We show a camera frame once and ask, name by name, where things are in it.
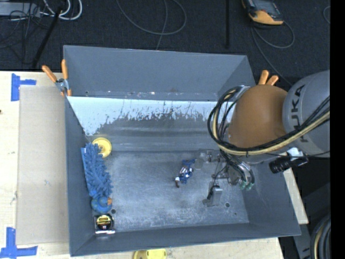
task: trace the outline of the bin floor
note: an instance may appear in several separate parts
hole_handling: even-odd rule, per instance
[[[242,191],[229,185],[227,179],[217,179],[223,189],[220,204],[203,204],[213,183],[211,176],[221,170],[222,163],[203,163],[186,184],[176,187],[182,160],[192,158],[191,153],[116,151],[105,158],[114,186],[111,198],[116,210],[115,230],[249,222]]]

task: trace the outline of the gray bin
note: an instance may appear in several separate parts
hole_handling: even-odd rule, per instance
[[[64,58],[73,92],[65,99],[71,256],[300,235],[284,176],[268,164],[252,165],[249,191],[218,180],[218,206],[202,203],[216,162],[174,183],[182,160],[217,151],[207,118],[219,97],[255,85],[246,56],[66,45]],[[97,137],[113,148],[105,158],[112,235],[95,234],[80,154]]]

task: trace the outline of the cable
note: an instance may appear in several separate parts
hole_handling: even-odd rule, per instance
[[[26,54],[26,37],[27,37],[27,32],[29,31],[30,20],[32,18],[32,15],[30,14],[31,13],[32,3],[33,3],[33,0],[30,0],[29,9],[27,10],[27,15],[29,15],[29,17],[27,19],[27,24],[24,23],[24,25],[23,25],[23,32],[22,32],[22,40],[23,40],[22,41],[22,60],[21,60],[22,68],[23,68],[25,54]]]
[[[165,27],[167,26],[167,21],[168,21],[168,5],[167,5],[167,1],[163,0],[164,5],[165,5],[165,20],[164,20],[164,25],[163,25],[163,29],[162,29],[162,33],[164,33],[165,31]],[[160,38],[158,40],[158,43],[156,45],[156,50],[158,50],[158,47],[160,46],[161,40],[162,40],[163,35],[160,35]]]
[[[221,170],[215,175],[215,178],[213,179],[213,184],[212,184],[212,186],[211,186],[211,188],[210,188],[210,190],[209,190],[209,194],[208,194],[208,197],[207,197],[208,200],[211,198],[211,195],[212,195],[212,193],[213,193],[213,189],[214,189],[215,187],[218,187],[218,186],[215,185],[217,176],[218,176],[223,170],[225,170],[226,168],[227,168],[227,166],[225,166],[223,169],[221,169]]]
[[[24,11],[20,11],[20,10],[15,10],[12,11],[10,14],[10,21],[21,21],[21,20],[27,20],[27,19],[31,19],[32,22],[34,22],[36,25],[40,26],[43,29],[48,29],[48,26],[41,24],[40,21],[42,20],[43,14],[40,12],[41,16],[40,17],[36,17],[36,13],[39,10],[39,6],[36,6],[33,10],[31,14],[25,13]],[[11,18],[11,15],[14,12],[20,12],[22,13],[23,17],[19,17],[19,18]]]
[[[318,157],[320,155],[324,155],[324,154],[327,154],[327,153],[330,153],[330,150],[326,151],[326,152],[323,152],[323,153],[316,153],[316,154],[306,154],[304,156],[291,156],[291,155],[283,155],[283,154],[275,154],[275,153],[266,153],[266,154],[269,154],[269,155],[275,155],[275,156],[278,156],[280,158],[313,158],[313,157]]]
[[[327,21],[328,24],[330,24],[330,20],[326,17],[326,11],[330,9],[330,6],[327,6],[323,9],[322,15],[324,17],[324,19]]]
[[[11,15],[12,15],[14,12],[17,12],[17,11],[19,11],[19,10],[16,10],[16,11],[13,11],[13,12],[10,13],[10,20],[12,20],[12,19],[11,19]],[[17,28],[18,28],[18,26],[19,26],[21,20],[25,20],[25,19],[26,19],[26,18],[21,18],[21,19],[19,19],[19,20],[18,20],[18,23],[17,23],[16,26],[15,26],[15,28],[13,29],[13,31],[12,31],[7,37],[4,38],[4,37],[1,35],[1,33],[0,33],[0,36],[3,38],[2,40],[0,40],[0,43],[3,42],[3,41],[5,41],[5,40],[7,40],[7,39],[9,39],[10,36],[12,36],[12,35],[14,34],[14,32],[17,30]],[[41,19],[42,19],[42,17],[40,17],[40,20],[39,20],[38,22],[34,21],[34,19],[31,19],[31,20],[34,21],[35,24],[41,25],[41,27],[43,27],[44,25],[40,24]],[[39,26],[35,27],[31,32],[28,31],[28,32],[27,32],[27,35],[26,35],[26,38],[29,38],[29,37],[33,36],[34,33],[37,31],[37,28],[39,28]],[[16,44],[19,44],[19,43],[22,43],[22,42],[23,42],[23,39],[16,40],[16,41],[14,41],[14,42],[12,42],[12,43],[10,43],[10,44],[6,44],[6,45],[3,45],[3,46],[0,46],[0,49],[10,48],[11,51],[15,54],[15,56],[16,56],[23,64],[31,64],[32,61],[31,61],[31,62],[25,62],[25,61],[23,61],[23,59],[18,55],[18,53],[12,48],[12,46],[14,46],[14,45],[16,45]]]
[[[259,32],[258,32],[258,30],[257,30],[256,28],[253,27],[253,30],[257,33],[257,35],[261,38],[261,40],[262,40],[263,42],[265,42],[266,44],[268,44],[269,46],[274,47],[274,48],[279,48],[279,49],[286,49],[286,48],[291,47],[291,46],[294,44],[294,42],[295,42],[295,34],[294,34],[294,32],[293,32],[291,26],[290,26],[286,21],[284,21],[284,23],[288,26],[288,28],[289,28],[290,31],[291,31],[291,35],[292,35],[292,40],[291,40],[290,44],[288,44],[288,45],[286,45],[286,46],[277,46],[277,45],[274,45],[274,44],[268,42],[267,40],[265,40],[265,39],[259,34]]]
[[[329,259],[330,258],[330,228],[331,217],[328,213],[314,227],[310,238],[310,258],[311,259]]]
[[[183,11],[183,14],[184,14],[184,22],[182,24],[182,26],[180,28],[178,28],[177,30],[175,31],[172,31],[172,32],[164,32],[164,29],[165,29],[165,25],[166,25],[166,21],[167,21],[167,18],[168,18],[168,7],[166,5],[166,1],[164,0],[164,4],[165,4],[165,22],[164,22],[164,27],[163,27],[163,30],[161,32],[155,32],[155,31],[150,31],[150,30],[147,30],[139,25],[137,25],[133,20],[131,20],[129,18],[129,16],[125,13],[125,11],[123,10],[123,8],[121,7],[120,3],[119,3],[119,0],[116,0],[116,3],[121,11],[121,13],[127,18],[127,20],[129,22],[131,22],[134,26],[136,26],[138,29],[144,31],[144,32],[147,32],[147,33],[151,33],[153,35],[158,35],[158,36],[169,36],[169,35],[174,35],[178,32],[180,32],[186,25],[187,23],[187,14],[186,14],[186,11],[185,9],[182,7],[182,5],[177,1],[177,0],[172,0],[173,2],[175,2],[180,8],[181,10]]]
[[[279,137],[273,141],[270,141],[260,146],[250,147],[250,148],[240,148],[240,147],[230,144],[229,142],[223,141],[222,135],[219,135],[219,129],[218,129],[218,116],[219,116],[219,111],[222,107],[222,104],[228,101],[229,99],[233,98],[233,96],[239,91],[238,90],[239,88],[240,87],[234,87],[228,90],[226,93],[224,93],[222,97],[219,99],[217,105],[211,111],[208,118],[208,130],[211,137],[214,139],[214,141],[217,143],[220,149],[222,149],[223,151],[229,154],[248,156],[248,155],[257,155],[257,154],[263,154],[263,153],[276,151],[288,145],[289,143],[295,141],[296,139],[300,138],[304,134],[310,132],[314,128],[318,127],[324,121],[328,120],[330,116],[329,107],[327,107],[323,112],[321,112],[322,108],[330,101],[330,97],[328,96],[317,107],[317,109],[303,122],[303,124],[295,128],[293,131],[285,134],[283,137]]]
[[[49,7],[47,0],[43,0],[43,2],[44,2],[45,6],[47,7],[47,9],[50,11],[51,14],[45,13],[45,12],[41,12],[41,14],[54,17],[55,16],[55,12]],[[71,1],[67,0],[67,3],[68,3],[67,10],[63,11],[62,13],[60,13],[59,18],[62,19],[62,20],[67,20],[67,21],[73,21],[73,20],[78,19],[81,16],[81,14],[82,14],[82,1],[78,0],[80,8],[79,8],[78,14],[76,16],[74,16],[74,17],[64,17],[64,15],[66,15],[69,12],[69,10],[71,9]]]
[[[269,46],[271,47],[274,47],[274,48],[279,48],[279,49],[286,49],[286,48],[289,48],[291,47],[294,42],[295,42],[295,34],[293,32],[293,29],[291,28],[291,26],[286,22],[284,21],[284,23],[288,26],[288,28],[290,29],[291,31],[291,34],[292,34],[292,40],[290,42],[290,44],[286,45],[286,46],[277,46],[277,45],[274,45],[270,42],[268,42],[267,40],[265,40],[258,32],[258,30],[255,28],[255,24],[254,23],[251,23],[252,24],[252,27],[251,27],[251,34],[252,34],[252,37],[253,37],[253,40],[255,42],[255,45],[257,46],[257,48],[259,49],[261,55],[265,58],[265,60],[267,61],[267,63],[271,66],[271,68],[276,72],[277,75],[279,75],[285,82],[288,83],[289,86],[292,86],[293,84],[287,80],[282,74],[280,74],[280,72],[277,71],[277,69],[273,66],[273,64],[269,61],[269,59],[265,56],[264,52],[262,51],[259,43],[257,42],[255,36],[254,36],[254,32],[260,37],[260,39],[262,41],[264,41],[266,44],[268,44]],[[274,28],[274,26],[262,26],[262,27],[259,27],[259,26],[256,26],[257,28],[261,28],[261,29],[272,29]]]

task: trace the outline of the yellow object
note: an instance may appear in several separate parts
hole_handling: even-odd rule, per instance
[[[98,146],[101,148],[100,153],[103,155],[103,158],[106,158],[112,152],[112,144],[106,138],[96,138],[95,140],[93,140],[92,144],[98,144]]]
[[[281,25],[283,21],[275,21],[266,11],[258,10],[255,11],[255,15],[248,14],[249,17],[258,23],[267,25]]]
[[[138,250],[134,253],[133,259],[166,259],[167,252],[162,249]]]

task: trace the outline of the black floor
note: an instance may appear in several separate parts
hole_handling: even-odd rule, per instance
[[[45,8],[43,0],[10,1],[32,2],[41,11]],[[60,1],[47,0],[53,10]],[[45,64],[60,72],[65,44],[245,54],[256,82],[267,69],[279,75],[276,86],[285,90],[300,78],[330,69],[330,0],[274,0],[285,23],[269,29],[254,27],[240,0],[229,0],[228,49],[226,0],[81,1],[81,16],[57,21],[35,66],[53,17],[21,21],[0,17],[0,70],[40,70]],[[70,12],[76,15],[78,10],[78,1],[71,0]],[[329,167],[329,159],[315,159],[294,170],[302,198],[330,181]],[[297,258],[291,238],[282,238],[281,245],[287,258]]]

